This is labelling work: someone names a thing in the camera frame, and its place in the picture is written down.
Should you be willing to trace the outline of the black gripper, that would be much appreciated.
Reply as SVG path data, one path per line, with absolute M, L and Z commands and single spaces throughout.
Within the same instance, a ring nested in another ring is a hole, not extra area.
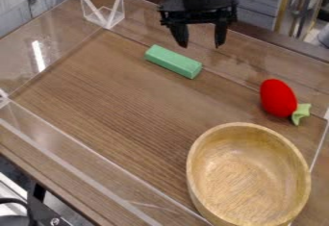
M 226 40 L 227 23 L 238 19 L 238 0 L 164 0 L 159 6 L 160 24 L 170 27 L 172 37 L 183 48 L 188 43 L 187 24 L 213 23 L 214 46 Z

